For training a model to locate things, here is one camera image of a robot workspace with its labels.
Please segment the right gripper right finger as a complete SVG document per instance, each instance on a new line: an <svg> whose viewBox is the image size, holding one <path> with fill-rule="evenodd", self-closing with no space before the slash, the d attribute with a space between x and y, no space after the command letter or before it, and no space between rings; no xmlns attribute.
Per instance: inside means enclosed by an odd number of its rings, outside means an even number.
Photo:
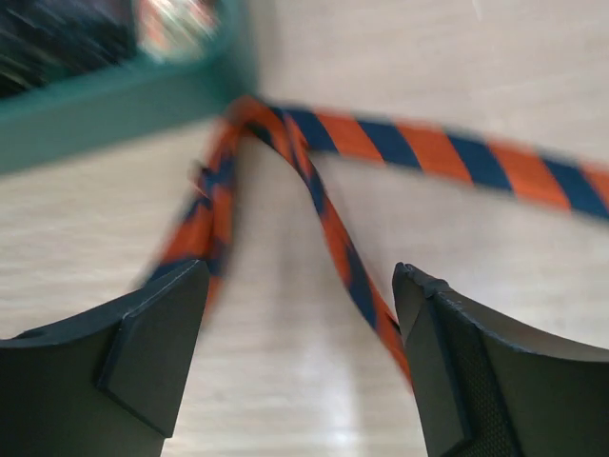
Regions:
<svg viewBox="0 0 609 457"><path fill-rule="evenodd" d="M608 352L400 263L392 287L430 456L604 456Z"/></svg>

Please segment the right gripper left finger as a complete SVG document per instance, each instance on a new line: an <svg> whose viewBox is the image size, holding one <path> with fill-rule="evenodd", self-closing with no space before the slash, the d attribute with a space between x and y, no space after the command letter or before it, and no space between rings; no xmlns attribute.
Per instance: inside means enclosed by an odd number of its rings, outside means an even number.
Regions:
<svg viewBox="0 0 609 457"><path fill-rule="evenodd" d="M173 433L209 273L143 287L1 343L5 456L158 456Z"/></svg>

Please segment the orange navy striped tie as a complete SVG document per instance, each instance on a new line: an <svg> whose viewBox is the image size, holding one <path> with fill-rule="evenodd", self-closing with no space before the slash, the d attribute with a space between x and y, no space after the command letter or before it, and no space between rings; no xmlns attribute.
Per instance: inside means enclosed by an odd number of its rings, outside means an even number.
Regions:
<svg viewBox="0 0 609 457"><path fill-rule="evenodd" d="M404 261L523 322L608 344L608 227L416 171L314 158L384 298ZM239 155L236 237L185 403L384 397L409 404L391 357L351 304L302 181L267 147Z"/></svg>

